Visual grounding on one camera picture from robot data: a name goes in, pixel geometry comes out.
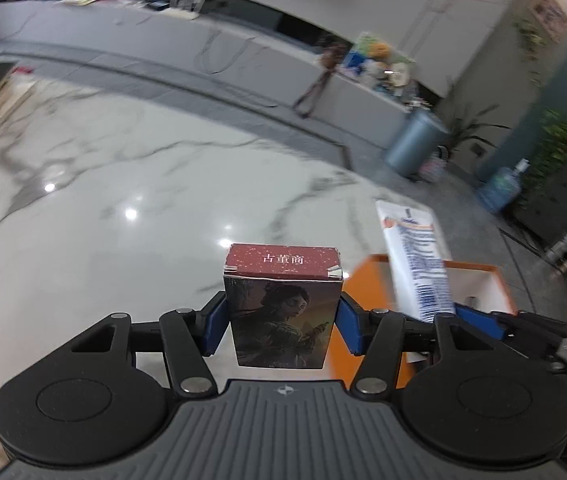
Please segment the grey metal trash bin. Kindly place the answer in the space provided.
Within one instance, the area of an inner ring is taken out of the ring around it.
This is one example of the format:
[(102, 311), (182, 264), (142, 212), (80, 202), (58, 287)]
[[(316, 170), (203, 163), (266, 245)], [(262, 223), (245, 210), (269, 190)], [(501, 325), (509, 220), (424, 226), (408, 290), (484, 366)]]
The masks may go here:
[(413, 178), (435, 149), (448, 138), (448, 128), (431, 110), (414, 108), (384, 154), (384, 161), (404, 178)]

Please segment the illustrated card box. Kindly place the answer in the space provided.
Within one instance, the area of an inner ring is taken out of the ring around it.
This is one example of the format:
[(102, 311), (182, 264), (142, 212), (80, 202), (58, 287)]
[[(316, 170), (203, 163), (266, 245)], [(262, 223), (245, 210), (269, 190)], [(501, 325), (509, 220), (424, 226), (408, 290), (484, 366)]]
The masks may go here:
[(224, 285), (238, 364), (322, 368), (342, 284), (332, 247), (233, 244)]

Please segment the orange storage box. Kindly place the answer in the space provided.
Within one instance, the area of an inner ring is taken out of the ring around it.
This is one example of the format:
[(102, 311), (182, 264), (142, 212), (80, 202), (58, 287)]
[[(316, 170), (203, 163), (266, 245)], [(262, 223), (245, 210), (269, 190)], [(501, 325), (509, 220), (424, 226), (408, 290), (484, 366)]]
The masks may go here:
[[(445, 260), (451, 298), (457, 304), (470, 306), (475, 298), (474, 309), (482, 312), (506, 312), (516, 314), (518, 308), (510, 295), (510, 289), (497, 266), (489, 264)], [(343, 284), (346, 292), (364, 310), (373, 308), (395, 309), (394, 288), (389, 258), (386, 255), (370, 255), (349, 274)], [(326, 370), (332, 379), (344, 382), (346, 388), (352, 384), (361, 356), (352, 356), (346, 348), (338, 328), (331, 333), (327, 350)]]

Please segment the clutter of toys on counter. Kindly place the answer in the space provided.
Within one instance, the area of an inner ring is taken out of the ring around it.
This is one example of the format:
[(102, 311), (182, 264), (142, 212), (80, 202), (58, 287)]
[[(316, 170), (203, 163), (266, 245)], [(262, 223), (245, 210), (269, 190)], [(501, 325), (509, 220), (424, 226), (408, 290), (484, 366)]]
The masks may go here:
[(416, 62), (371, 32), (361, 32), (340, 65), (340, 73), (369, 90), (402, 98), (413, 82)]

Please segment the white Vaseline lotion tube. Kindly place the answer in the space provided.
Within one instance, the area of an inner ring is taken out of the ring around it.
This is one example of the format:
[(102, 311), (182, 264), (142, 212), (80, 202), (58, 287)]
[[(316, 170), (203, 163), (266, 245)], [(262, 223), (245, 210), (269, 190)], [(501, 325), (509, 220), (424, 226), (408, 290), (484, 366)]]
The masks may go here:
[(422, 209), (376, 201), (399, 312), (432, 323), (454, 313), (451, 289), (431, 214)]

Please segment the potted green plant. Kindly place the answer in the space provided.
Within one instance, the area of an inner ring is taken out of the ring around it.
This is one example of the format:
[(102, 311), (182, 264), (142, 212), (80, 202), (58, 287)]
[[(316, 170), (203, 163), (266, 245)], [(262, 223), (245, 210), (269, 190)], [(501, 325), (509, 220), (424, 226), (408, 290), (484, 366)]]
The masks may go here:
[(500, 105), (497, 103), (491, 104), (487, 107), (476, 110), (471, 110), (470, 105), (455, 107), (451, 111), (447, 120), (448, 140), (444, 144), (445, 151), (447, 151), (446, 161), (450, 162), (462, 144), (469, 141), (477, 142), (481, 146), (489, 146), (496, 148), (496, 145), (485, 138), (480, 136), (480, 131), (486, 128), (493, 128), (498, 130), (510, 130), (510, 127), (496, 122), (489, 122), (486, 118), (487, 115), (498, 110)]

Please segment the blue water jug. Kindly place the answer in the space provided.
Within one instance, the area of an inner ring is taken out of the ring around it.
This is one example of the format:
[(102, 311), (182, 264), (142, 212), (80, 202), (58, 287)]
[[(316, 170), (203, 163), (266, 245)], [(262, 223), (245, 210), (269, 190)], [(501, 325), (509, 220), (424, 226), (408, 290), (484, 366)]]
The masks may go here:
[(498, 214), (520, 194), (521, 176), (528, 166), (529, 161), (523, 158), (512, 168), (500, 168), (477, 190), (477, 198), (487, 211)]

